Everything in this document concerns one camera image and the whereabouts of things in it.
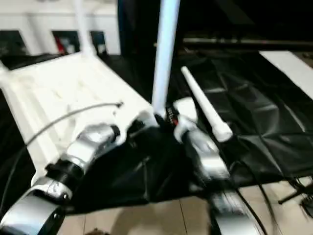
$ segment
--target white plastic stick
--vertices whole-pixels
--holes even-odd
[[[73,5],[78,24],[78,38],[81,51],[85,55],[94,55],[95,49],[91,43],[91,36],[86,25],[85,13],[83,9],[83,0],[73,0]]]
[[[156,112],[165,107],[172,66],[180,0],[162,0],[157,35],[156,66],[152,106]]]
[[[224,142],[230,139],[233,135],[231,129],[224,122],[221,117],[218,115],[216,110],[214,109],[213,105],[210,103],[208,98],[203,93],[200,86],[195,81],[193,75],[190,73],[187,67],[182,67],[181,72],[184,75],[192,93],[194,94],[195,98],[197,99],[201,109],[203,110],[207,120],[212,126],[213,134],[215,138],[219,142]]]

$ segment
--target robotic arm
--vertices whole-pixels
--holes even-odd
[[[47,174],[8,210],[0,223],[4,235],[55,235],[65,217],[62,206],[73,196],[92,163],[114,146],[115,125],[87,126]]]
[[[230,174],[213,140],[184,116],[178,117],[174,130],[184,145],[197,184],[203,188],[209,203],[211,235],[260,235],[242,200],[231,186]],[[218,190],[208,190],[214,185]]]

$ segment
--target tiled floor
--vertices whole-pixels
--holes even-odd
[[[302,196],[283,205],[277,200],[293,189],[287,182],[265,185],[276,215],[273,222],[258,187],[242,194],[271,235],[313,235],[313,219],[301,211]],[[196,197],[131,208],[117,208],[67,217],[60,235],[83,235],[95,228],[110,235],[208,235],[206,203]]]

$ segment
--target black fabric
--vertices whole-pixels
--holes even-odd
[[[2,90],[0,89],[0,200],[3,190],[14,162],[15,154],[24,146],[22,136],[6,103]],[[30,181],[35,174],[35,167],[25,151],[21,161],[17,165],[11,188],[6,197],[4,211],[6,211],[22,194],[30,187]]]
[[[48,164],[45,167],[46,176],[67,186],[75,192],[84,176],[83,170],[70,161],[59,159],[56,164]]]
[[[151,100],[153,55],[102,59]],[[255,184],[240,161],[262,183],[312,175],[313,102],[283,73],[258,53],[177,56],[173,59],[169,103],[189,95],[180,72],[184,65],[234,132],[234,137],[219,148],[238,186]],[[2,113],[13,125],[9,110]],[[1,126],[3,133],[8,124]],[[16,178],[26,185],[25,176]],[[68,213],[199,195],[203,189],[194,182],[190,162],[172,133],[152,128],[97,160],[74,195]]]
[[[6,55],[0,58],[1,62],[10,70],[15,70],[22,68],[28,65],[33,65],[39,62],[46,60],[51,60],[54,58],[60,57],[60,55],[51,55],[51,54],[42,54],[42,55],[20,55],[20,56],[11,56]]]

